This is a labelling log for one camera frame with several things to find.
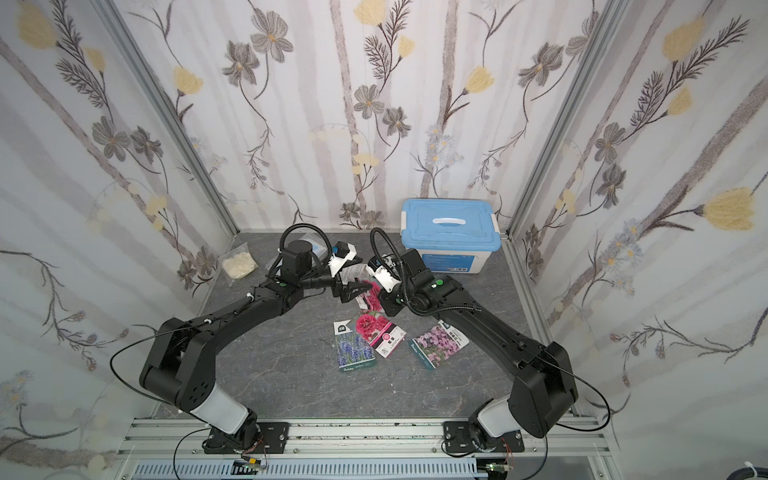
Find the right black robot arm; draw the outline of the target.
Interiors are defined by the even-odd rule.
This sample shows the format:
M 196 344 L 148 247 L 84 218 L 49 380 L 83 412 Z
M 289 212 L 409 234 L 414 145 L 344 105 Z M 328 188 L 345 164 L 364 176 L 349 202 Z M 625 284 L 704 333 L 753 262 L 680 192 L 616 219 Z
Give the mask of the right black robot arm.
M 406 308 L 443 321 L 482 349 L 511 379 L 507 395 L 487 401 L 470 416 L 477 448 L 517 430 L 543 439 L 578 400 L 564 347 L 556 342 L 544 345 L 514 329 L 482 306 L 459 280 L 429 270 L 416 250 L 374 255 L 368 270 L 381 286 L 378 298 L 387 315 Z

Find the white back-side seed packet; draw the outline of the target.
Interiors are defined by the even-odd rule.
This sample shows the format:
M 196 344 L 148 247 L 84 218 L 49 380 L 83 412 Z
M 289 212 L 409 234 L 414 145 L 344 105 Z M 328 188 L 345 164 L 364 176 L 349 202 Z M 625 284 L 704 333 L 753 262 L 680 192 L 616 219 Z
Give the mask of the white back-side seed packet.
M 347 285 L 351 282 L 372 281 L 373 276 L 369 267 L 365 263 L 358 263 L 351 266 L 345 266 L 339 271 L 341 282 Z

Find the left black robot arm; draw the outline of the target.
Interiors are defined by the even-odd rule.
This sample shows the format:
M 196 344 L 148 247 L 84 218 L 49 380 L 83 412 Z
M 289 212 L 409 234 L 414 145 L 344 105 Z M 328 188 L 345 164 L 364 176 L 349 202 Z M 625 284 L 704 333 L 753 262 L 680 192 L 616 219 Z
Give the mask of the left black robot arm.
M 343 241 L 328 245 L 324 258 L 306 240 L 282 244 L 265 281 L 244 299 L 209 315 L 162 324 L 139 376 L 141 387 L 208 425 L 205 453 L 253 451 L 263 440 L 257 415 L 218 385 L 217 355 L 255 327 L 290 311 L 309 290 L 327 289 L 343 303 L 369 291 L 369 284 L 341 276 L 361 262 L 356 248 Z

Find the blue lidded storage box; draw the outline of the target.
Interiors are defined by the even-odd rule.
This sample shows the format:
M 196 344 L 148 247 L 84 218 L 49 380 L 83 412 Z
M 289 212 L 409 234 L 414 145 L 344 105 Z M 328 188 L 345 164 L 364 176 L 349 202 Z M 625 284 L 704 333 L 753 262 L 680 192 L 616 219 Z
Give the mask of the blue lidded storage box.
M 480 272 L 501 248 L 491 205 L 481 200 L 408 199 L 401 211 L 401 241 L 438 273 Z

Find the pink cosmos seed packet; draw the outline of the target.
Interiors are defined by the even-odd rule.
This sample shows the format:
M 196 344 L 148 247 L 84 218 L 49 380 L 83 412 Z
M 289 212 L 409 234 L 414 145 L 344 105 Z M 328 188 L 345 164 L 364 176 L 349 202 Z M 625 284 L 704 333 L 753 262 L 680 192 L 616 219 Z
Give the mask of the pink cosmos seed packet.
M 443 320 L 409 340 L 411 350 L 429 371 L 436 370 L 469 343 L 470 340 L 463 332 Z

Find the lavender seed packet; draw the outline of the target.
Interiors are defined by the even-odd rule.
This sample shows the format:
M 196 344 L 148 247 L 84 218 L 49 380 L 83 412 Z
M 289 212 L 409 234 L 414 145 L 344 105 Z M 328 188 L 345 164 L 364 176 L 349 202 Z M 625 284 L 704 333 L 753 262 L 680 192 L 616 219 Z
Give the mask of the lavender seed packet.
M 350 372 L 375 366 L 373 348 L 349 324 L 349 320 L 333 323 L 339 370 Z

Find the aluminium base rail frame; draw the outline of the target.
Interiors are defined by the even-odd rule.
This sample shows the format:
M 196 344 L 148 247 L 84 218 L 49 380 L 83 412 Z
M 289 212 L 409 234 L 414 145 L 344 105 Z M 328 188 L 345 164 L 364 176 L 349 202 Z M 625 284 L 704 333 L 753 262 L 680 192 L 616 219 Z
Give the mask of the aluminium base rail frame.
M 605 433 L 568 416 L 546 438 L 520 431 L 486 451 L 463 418 L 269 419 L 247 454 L 207 454 L 188 419 L 136 420 L 113 479 L 619 479 Z

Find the hollyhock seed packet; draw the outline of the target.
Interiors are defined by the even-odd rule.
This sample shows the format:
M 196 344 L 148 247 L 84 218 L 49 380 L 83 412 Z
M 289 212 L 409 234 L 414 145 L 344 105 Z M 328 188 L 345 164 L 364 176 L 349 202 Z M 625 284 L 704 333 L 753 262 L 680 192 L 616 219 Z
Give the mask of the hollyhock seed packet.
M 381 287 L 372 281 L 362 280 L 362 283 L 368 286 L 368 289 L 356 298 L 361 310 L 383 312 L 383 307 L 378 298 Z
M 406 337 L 401 327 L 374 312 L 361 315 L 355 322 L 355 330 L 383 358 L 389 358 Z

